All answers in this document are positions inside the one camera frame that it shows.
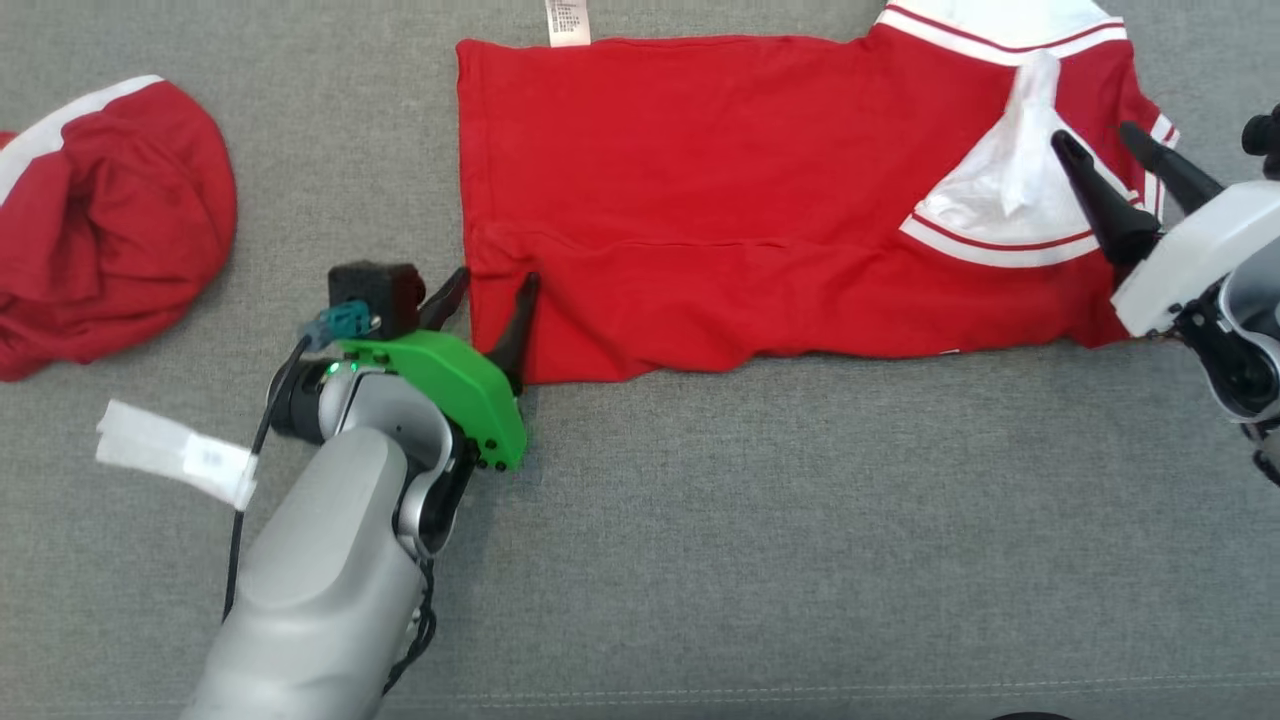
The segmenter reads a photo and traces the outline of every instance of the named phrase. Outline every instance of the clothing tag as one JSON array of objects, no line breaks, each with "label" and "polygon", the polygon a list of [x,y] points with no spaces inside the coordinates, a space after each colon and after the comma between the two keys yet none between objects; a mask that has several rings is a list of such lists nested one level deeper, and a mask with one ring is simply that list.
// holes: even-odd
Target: clothing tag
[{"label": "clothing tag", "polygon": [[99,462],[163,475],[244,510],[257,483],[257,457],[248,448],[202,436],[191,428],[119,400],[106,405],[97,424]]},{"label": "clothing tag", "polygon": [[591,23],[586,20],[586,0],[547,0],[547,29],[552,47],[590,45]]}]

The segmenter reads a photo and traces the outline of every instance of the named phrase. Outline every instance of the folded red shirt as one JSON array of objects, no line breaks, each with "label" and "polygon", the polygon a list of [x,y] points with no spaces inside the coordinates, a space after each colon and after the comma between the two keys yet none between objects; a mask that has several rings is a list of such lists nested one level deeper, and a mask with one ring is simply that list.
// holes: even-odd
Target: folded red shirt
[{"label": "folded red shirt", "polygon": [[0,380],[159,334],[221,269],[234,229],[218,126],[159,77],[0,136]]},{"label": "folded red shirt", "polygon": [[1158,210],[1116,129],[1176,132],[1092,3],[897,0],[851,42],[457,53],[474,337],[541,273],[531,382],[1125,337],[1048,135]]}]

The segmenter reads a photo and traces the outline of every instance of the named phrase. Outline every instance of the black cable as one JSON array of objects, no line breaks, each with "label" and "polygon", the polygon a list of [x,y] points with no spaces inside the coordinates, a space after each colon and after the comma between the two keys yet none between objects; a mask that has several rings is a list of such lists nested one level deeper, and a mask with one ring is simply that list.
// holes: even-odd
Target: black cable
[{"label": "black cable", "polygon": [[436,619],[435,610],[431,610],[431,597],[435,594],[435,560],[429,557],[419,562],[419,568],[422,570],[422,577],[426,578],[426,589],[422,592],[422,603],[417,606],[417,633],[413,637],[413,642],[408,643],[408,652],[404,653],[403,660],[392,665],[392,671],[387,676],[387,684],[383,685],[384,696],[392,692],[392,688],[399,682],[404,670],[426,652],[426,647],[431,644],[431,638],[435,637]]},{"label": "black cable", "polygon": [[[298,343],[293,346],[293,352],[289,354],[289,359],[284,361],[284,368],[276,374],[279,382],[273,384],[266,395],[266,409],[262,410],[262,419],[259,420],[257,432],[253,433],[253,443],[248,447],[250,455],[253,457],[262,454],[262,445],[266,443],[266,433],[271,429],[271,410],[275,409],[275,404],[280,400],[280,388],[284,387],[284,379],[293,372],[293,366],[298,364],[302,352],[306,351],[308,345],[311,345],[308,336],[298,340]],[[227,557],[227,596],[223,600],[223,621],[227,620],[227,616],[232,611],[232,605],[236,603],[236,575],[239,571],[239,546],[243,532],[244,511],[237,510],[236,518],[232,520],[232,547]]]}]

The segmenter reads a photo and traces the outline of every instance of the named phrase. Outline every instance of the red fabric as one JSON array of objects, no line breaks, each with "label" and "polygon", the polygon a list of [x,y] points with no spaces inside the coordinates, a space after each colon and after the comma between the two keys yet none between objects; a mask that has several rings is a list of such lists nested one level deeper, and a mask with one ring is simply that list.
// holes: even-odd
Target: red fabric
[{"label": "red fabric", "polygon": [[[82,102],[0,151],[0,178],[19,173],[0,192],[0,380],[159,334],[230,251],[236,187],[200,105],[164,81]],[[31,158],[68,113],[61,147]]]},{"label": "red fabric", "polygon": [[[492,346],[522,277],[540,272],[531,382],[1126,337],[1098,251],[993,268],[899,231],[1001,117],[1012,67],[879,24],[846,44],[457,51],[474,337]],[[1151,127],[1158,110],[1132,45],[1064,58],[1057,105],[1140,192],[1116,127]]]}]

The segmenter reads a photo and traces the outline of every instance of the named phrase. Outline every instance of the white tape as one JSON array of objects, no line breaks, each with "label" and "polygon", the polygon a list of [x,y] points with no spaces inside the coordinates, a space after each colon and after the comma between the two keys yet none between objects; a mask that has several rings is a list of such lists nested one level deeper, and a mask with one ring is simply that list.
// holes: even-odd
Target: white tape
[{"label": "white tape", "polygon": [[547,0],[547,31],[552,47],[590,45],[591,23],[586,19],[586,0]]},{"label": "white tape", "polygon": [[257,483],[257,457],[248,448],[209,436],[119,400],[97,424],[99,462],[184,482],[244,510]]}]

